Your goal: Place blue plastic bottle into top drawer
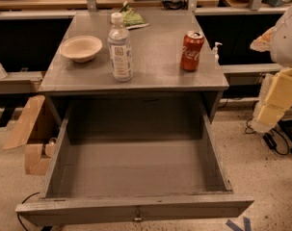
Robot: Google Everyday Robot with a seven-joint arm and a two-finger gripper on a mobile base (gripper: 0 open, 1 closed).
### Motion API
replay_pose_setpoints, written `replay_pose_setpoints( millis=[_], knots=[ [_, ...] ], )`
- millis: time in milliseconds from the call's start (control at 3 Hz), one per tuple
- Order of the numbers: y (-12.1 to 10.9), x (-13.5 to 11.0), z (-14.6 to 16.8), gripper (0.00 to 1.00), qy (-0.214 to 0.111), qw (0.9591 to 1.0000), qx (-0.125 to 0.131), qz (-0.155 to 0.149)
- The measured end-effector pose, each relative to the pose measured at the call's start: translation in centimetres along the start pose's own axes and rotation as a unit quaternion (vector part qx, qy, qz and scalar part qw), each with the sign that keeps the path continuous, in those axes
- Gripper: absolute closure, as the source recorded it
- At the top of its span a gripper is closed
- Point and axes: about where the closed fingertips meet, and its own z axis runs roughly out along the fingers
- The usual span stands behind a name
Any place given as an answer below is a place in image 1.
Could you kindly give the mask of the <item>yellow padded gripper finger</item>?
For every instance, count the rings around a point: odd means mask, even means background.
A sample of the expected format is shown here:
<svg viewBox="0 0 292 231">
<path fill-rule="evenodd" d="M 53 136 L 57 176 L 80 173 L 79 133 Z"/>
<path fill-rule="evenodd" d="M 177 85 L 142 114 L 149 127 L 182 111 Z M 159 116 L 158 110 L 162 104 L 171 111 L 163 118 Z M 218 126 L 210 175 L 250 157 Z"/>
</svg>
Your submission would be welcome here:
<svg viewBox="0 0 292 231">
<path fill-rule="evenodd" d="M 263 104 L 273 105 L 287 111 L 292 107 L 292 68 L 285 67 L 274 75 Z"/>
<path fill-rule="evenodd" d="M 252 129 L 258 133 L 267 133 L 283 116 L 284 110 L 279 107 L 258 102 L 252 114 Z"/>
</svg>

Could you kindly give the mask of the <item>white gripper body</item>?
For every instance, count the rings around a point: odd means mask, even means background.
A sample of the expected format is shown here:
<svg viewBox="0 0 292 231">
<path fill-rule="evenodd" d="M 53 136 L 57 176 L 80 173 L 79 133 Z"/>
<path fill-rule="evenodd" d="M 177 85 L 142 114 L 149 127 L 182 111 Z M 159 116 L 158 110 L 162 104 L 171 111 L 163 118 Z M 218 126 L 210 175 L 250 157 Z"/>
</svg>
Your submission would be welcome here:
<svg viewBox="0 0 292 231">
<path fill-rule="evenodd" d="M 271 73 L 267 73 L 264 75 L 264 79 L 261 84 L 260 94 L 266 95 L 270 89 L 270 86 L 272 84 L 272 80 L 274 78 L 274 75 Z"/>
</svg>

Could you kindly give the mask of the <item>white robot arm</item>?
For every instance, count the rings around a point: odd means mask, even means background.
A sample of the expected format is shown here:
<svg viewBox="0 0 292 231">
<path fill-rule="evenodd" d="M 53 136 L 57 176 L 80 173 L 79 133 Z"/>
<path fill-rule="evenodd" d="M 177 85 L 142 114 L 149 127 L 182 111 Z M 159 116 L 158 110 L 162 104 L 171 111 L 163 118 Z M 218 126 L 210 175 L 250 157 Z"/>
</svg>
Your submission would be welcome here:
<svg viewBox="0 0 292 231">
<path fill-rule="evenodd" d="M 271 60 L 282 69 L 264 78 L 252 115 L 252 128 L 267 133 L 292 107 L 292 5 L 277 21 L 251 44 L 255 51 L 269 51 Z"/>
</svg>

